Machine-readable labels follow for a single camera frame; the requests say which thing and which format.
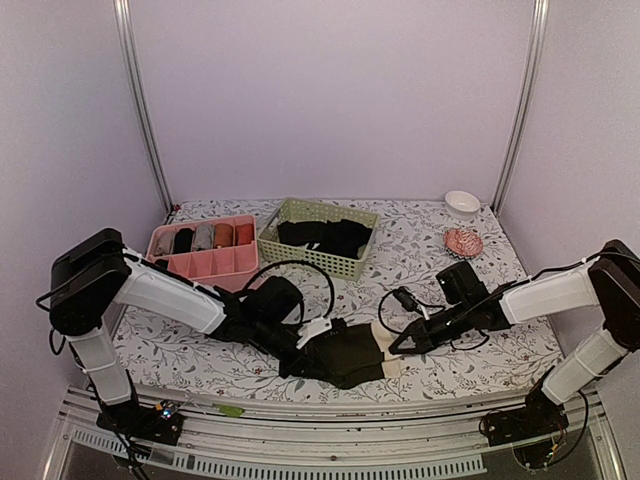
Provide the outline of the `white ceramic bowl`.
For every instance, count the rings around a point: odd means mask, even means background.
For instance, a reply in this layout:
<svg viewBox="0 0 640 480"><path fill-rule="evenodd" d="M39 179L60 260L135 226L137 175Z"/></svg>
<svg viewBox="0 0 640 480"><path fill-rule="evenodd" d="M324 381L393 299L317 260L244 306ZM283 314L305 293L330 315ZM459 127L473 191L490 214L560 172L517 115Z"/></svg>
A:
<svg viewBox="0 0 640 480"><path fill-rule="evenodd" d="M445 194L444 201L449 215L458 220L471 220L481 209L480 201L466 191L449 191Z"/></svg>

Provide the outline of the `beige rolled underwear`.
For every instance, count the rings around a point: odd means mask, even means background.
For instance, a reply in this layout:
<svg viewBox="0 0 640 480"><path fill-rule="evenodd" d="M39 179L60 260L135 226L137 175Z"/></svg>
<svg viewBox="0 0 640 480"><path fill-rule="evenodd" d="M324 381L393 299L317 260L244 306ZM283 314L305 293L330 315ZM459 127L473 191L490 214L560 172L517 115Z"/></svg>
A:
<svg viewBox="0 0 640 480"><path fill-rule="evenodd" d="M167 256L173 253L176 232L166 230L159 234L156 239L152 255L154 257Z"/></svg>

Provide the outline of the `aluminium front rail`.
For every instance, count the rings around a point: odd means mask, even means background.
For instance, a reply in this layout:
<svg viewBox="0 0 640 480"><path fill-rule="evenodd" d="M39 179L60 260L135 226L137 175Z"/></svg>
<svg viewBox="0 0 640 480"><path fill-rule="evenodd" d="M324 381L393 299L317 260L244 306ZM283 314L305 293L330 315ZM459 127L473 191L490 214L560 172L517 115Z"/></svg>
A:
<svg viewBox="0 0 640 480"><path fill-rule="evenodd" d="M521 406L521 392L406 403L291 403L139 386L145 405L184 416L176 446L147 443L145 479L627 479L598 394L565 407L557 465L521 465L521 443L490 446L480 420ZM220 414L215 403L245 409Z"/></svg>

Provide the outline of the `dark green underwear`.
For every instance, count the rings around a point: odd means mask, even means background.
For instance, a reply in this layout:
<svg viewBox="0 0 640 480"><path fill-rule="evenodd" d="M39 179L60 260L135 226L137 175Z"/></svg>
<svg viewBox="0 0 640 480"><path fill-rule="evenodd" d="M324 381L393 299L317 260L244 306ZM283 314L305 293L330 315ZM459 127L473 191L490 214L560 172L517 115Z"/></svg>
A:
<svg viewBox="0 0 640 480"><path fill-rule="evenodd" d="M376 323L332 329L311 339L303 350L310 360L300 376L342 390L399 378L405 363L389 347L396 336Z"/></svg>

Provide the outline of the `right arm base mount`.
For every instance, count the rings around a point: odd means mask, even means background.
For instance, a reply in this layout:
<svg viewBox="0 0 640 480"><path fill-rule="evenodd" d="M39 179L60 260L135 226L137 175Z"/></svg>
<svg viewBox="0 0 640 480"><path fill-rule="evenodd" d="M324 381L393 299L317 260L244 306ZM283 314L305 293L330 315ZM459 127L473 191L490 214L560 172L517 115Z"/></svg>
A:
<svg viewBox="0 0 640 480"><path fill-rule="evenodd" d="M534 385L523 406L491 411L480 420L479 432L490 446L561 433L569 426L563 406L549 399L543 393L542 385L542 380Z"/></svg>

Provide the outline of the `brown rolled underwear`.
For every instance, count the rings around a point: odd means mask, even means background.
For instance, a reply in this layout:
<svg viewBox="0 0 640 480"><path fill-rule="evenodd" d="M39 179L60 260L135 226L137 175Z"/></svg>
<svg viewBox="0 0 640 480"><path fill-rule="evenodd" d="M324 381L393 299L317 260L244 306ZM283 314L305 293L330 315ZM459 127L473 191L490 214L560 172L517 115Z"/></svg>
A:
<svg viewBox="0 0 640 480"><path fill-rule="evenodd" d="M218 223L214 228L213 248L228 248L235 245L235 227L228 223Z"/></svg>

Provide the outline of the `black rolled underwear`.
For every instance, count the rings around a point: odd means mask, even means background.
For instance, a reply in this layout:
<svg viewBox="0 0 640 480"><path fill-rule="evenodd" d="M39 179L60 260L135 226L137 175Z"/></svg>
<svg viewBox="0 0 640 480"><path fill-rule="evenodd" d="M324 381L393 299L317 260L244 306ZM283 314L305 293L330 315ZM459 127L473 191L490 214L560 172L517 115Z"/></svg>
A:
<svg viewBox="0 0 640 480"><path fill-rule="evenodd" d="M181 228L174 237L173 254L189 253L192 249L194 230L191 228Z"/></svg>
<svg viewBox="0 0 640 480"><path fill-rule="evenodd" d="M164 270L167 270L169 267L169 260L168 259L158 259L154 262L154 264Z"/></svg>

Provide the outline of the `right aluminium frame post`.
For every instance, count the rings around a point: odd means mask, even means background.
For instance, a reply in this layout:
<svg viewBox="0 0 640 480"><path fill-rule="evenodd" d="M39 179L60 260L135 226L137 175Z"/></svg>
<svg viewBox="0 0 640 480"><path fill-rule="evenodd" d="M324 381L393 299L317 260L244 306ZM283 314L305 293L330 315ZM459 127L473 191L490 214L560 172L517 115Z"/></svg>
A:
<svg viewBox="0 0 640 480"><path fill-rule="evenodd" d="M549 9L549 0L535 0L533 2L531 28L515 117L491 202L491 210L497 218L501 216L506 205L509 187L516 170L519 152L524 140L529 110L543 55Z"/></svg>

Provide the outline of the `green plastic basket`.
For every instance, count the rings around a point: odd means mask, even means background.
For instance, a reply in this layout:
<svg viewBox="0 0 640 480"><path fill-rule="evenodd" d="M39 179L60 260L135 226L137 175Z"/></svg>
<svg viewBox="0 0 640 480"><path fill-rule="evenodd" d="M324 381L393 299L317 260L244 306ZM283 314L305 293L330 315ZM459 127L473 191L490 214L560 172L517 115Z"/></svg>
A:
<svg viewBox="0 0 640 480"><path fill-rule="evenodd" d="M335 278L356 281L379 220L370 211L287 198L260 231L258 243L268 261L306 260Z"/></svg>

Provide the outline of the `black clothes in basket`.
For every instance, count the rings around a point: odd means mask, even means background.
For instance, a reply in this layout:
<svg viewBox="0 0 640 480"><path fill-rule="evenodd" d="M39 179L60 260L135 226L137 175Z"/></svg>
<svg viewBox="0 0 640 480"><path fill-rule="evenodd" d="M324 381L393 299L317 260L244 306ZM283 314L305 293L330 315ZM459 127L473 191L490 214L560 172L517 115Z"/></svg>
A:
<svg viewBox="0 0 640 480"><path fill-rule="evenodd" d="M365 225L342 219L332 221L285 221L277 226L281 244L305 247L308 250L358 259L373 230Z"/></svg>

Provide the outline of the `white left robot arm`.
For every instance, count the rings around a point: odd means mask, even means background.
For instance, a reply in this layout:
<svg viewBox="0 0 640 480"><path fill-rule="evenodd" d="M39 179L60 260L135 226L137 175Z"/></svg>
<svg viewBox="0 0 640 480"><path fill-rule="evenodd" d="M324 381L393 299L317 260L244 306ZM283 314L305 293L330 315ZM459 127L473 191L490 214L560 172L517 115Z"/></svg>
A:
<svg viewBox="0 0 640 480"><path fill-rule="evenodd" d="M286 323L304 301L283 277L270 277L259 287L248 283L237 292L207 287L144 259L124 245L119 231L105 228L58 257L50 280L36 306L69 342L111 419L128 434L141 433L149 415L133 400L133 381L104 324L113 308L146 311L221 342L248 344L276 358L283 377L330 375L316 342L332 323L326 317Z"/></svg>

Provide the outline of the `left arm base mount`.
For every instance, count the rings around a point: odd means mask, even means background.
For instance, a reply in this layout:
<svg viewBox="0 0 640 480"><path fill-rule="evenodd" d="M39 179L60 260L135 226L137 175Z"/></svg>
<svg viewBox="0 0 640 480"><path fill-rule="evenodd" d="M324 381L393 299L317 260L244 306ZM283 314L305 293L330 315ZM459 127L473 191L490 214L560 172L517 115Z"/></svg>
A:
<svg viewBox="0 0 640 480"><path fill-rule="evenodd" d="M176 411L170 411L166 415L167 403L161 403L160 409L142 405L128 371L126 375L130 393L123 401L106 404L99 390L95 388L96 400L101 411L97 426L127 438L176 446L182 433L184 416Z"/></svg>

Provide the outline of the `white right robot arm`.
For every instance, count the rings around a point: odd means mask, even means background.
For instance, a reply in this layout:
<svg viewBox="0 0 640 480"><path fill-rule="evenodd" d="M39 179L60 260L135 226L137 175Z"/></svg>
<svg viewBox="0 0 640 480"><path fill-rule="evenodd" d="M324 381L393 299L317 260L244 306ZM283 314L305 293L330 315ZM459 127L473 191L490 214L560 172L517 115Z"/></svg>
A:
<svg viewBox="0 0 640 480"><path fill-rule="evenodd" d="M528 394L528 406L516 421L524 435L539 435L554 422L555 406L639 348L639 258L619 240L574 264L543 269L494 291L487 290L467 261L442 270L436 280L448 308L410 323L391 344L391 353L426 354L469 330L502 331L549 315L600 309L601 327Z"/></svg>

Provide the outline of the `black rolled underwear front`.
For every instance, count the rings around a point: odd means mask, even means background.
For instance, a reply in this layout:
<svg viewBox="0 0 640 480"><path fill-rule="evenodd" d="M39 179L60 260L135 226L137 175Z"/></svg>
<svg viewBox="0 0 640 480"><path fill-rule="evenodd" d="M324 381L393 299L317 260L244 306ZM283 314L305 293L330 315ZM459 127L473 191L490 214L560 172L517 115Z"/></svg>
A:
<svg viewBox="0 0 640 480"><path fill-rule="evenodd" d="M154 262L154 264L164 270L167 270L169 267L169 260L168 259L158 259Z"/></svg>

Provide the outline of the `pink divided organizer box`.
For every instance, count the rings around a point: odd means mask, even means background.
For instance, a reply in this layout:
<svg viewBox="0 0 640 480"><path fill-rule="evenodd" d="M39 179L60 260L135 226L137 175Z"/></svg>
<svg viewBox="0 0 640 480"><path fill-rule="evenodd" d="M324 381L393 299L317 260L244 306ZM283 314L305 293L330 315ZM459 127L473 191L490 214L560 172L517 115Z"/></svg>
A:
<svg viewBox="0 0 640 480"><path fill-rule="evenodd" d="M251 223L254 225L254 241L244 246L234 245L228 248L212 248L197 252L191 249L189 253L172 253L162 257L152 255L156 239L161 232L166 230L177 232L181 228L191 228L195 232L197 226L203 223L214 226L218 223L228 223L233 225L235 229L237 225ZM158 259L168 259L169 267L167 270L172 273L202 285L220 286L231 292L238 291L258 271L260 266L256 240L256 219L252 215L236 215L158 227L152 233L146 259L153 264Z"/></svg>

